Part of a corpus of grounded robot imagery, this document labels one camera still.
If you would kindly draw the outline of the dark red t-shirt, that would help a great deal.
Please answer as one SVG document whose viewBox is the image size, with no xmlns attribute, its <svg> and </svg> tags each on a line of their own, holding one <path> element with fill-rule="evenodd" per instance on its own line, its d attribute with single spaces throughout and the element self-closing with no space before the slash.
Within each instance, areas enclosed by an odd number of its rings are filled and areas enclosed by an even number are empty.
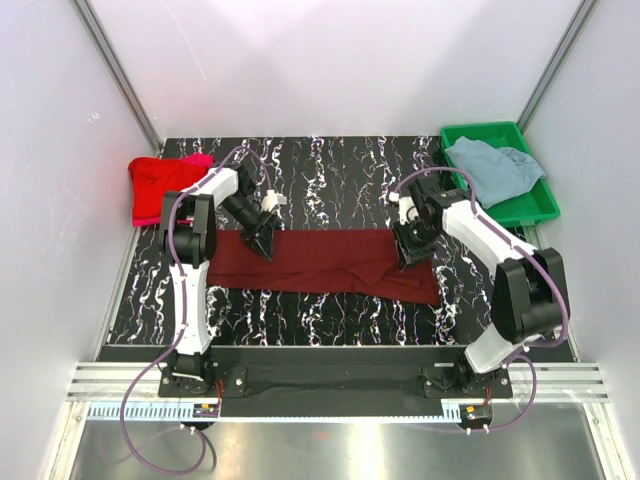
<svg viewBox="0 0 640 480">
<path fill-rule="evenodd" d="M 387 229 L 280 230 L 271 261 L 253 251 L 238 231 L 220 230 L 217 241 L 206 277 L 210 286 L 439 303 L 432 265 L 400 270 L 395 239 Z"/>
</svg>

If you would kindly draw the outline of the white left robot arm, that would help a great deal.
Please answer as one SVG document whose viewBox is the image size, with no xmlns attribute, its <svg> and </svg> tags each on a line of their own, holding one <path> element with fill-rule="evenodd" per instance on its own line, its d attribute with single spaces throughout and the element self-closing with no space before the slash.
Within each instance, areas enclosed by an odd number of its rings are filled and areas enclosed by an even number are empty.
<svg viewBox="0 0 640 480">
<path fill-rule="evenodd" d="M 242 226 L 241 240 L 261 258 L 274 255 L 276 209 L 287 197 L 268 188 L 255 204 L 255 182 L 247 170 L 214 167 L 205 177 L 162 200 L 160 248 L 169 263 L 174 290 L 174 339 L 161 355 L 161 391 L 205 396 L 222 386 L 209 349 L 206 284 L 217 247 L 216 209 L 225 209 Z"/>
</svg>

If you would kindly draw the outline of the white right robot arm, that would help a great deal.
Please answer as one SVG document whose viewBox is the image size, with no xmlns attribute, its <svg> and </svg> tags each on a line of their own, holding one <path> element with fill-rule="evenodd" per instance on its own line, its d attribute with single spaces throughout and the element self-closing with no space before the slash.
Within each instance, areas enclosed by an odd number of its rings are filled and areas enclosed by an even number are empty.
<svg viewBox="0 0 640 480">
<path fill-rule="evenodd" d="M 453 365 L 426 368 L 422 376 L 440 397 L 486 396 L 516 356 L 531 347 L 552 348 L 566 340 L 570 304 L 564 262 L 554 248 L 538 249 L 517 238 L 481 208 L 473 185 L 435 191 L 435 168 L 419 170 L 394 188 L 388 202 L 399 267 L 406 270 L 433 255 L 444 235 L 462 243 L 494 277 L 490 323 Z"/>
</svg>

